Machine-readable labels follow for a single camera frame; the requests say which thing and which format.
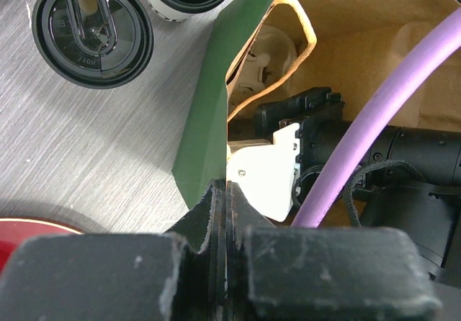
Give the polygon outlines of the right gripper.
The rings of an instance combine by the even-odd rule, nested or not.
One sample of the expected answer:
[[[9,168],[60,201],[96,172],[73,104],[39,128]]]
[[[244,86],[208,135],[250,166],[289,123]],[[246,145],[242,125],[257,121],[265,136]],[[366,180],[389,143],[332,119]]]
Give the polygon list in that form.
[[[329,162],[352,158],[338,193],[355,226],[394,227],[414,241],[433,281],[460,280],[460,134],[343,118],[344,101],[316,87],[254,113],[259,138],[295,131],[295,180],[288,190],[299,209]]]

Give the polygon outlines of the green paper bag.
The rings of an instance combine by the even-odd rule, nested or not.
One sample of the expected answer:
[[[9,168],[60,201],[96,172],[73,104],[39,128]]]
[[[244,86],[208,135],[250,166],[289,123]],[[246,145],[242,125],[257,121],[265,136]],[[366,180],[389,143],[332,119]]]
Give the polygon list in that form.
[[[265,23],[279,24],[306,44],[291,6],[308,16],[317,37],[295,68],[290,88],[270,101],[312,86],[344,95],[346,118],[386,124],[460,128],[460,3],[458,0],[234,0],[215,20],[173,176],[189,208],[213,179],[225,177],[228,80]],[[316,227],[346,183],[352,158],[330,162],[296,223]]]

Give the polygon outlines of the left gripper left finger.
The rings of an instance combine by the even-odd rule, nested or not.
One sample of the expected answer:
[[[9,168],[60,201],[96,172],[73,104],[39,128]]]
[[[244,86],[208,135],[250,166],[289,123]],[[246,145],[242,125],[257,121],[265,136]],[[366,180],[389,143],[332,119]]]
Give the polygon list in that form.
[[[163,233],[41,235],[1,272],[3,320],[222,320],[225,184]]]

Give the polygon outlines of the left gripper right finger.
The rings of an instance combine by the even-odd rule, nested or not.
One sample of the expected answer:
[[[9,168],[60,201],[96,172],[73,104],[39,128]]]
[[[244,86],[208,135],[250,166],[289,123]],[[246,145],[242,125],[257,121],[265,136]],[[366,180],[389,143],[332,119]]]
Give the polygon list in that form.
[[[391,228],[275,227],[226,186],[230,320],[435,320],[419,252]]]

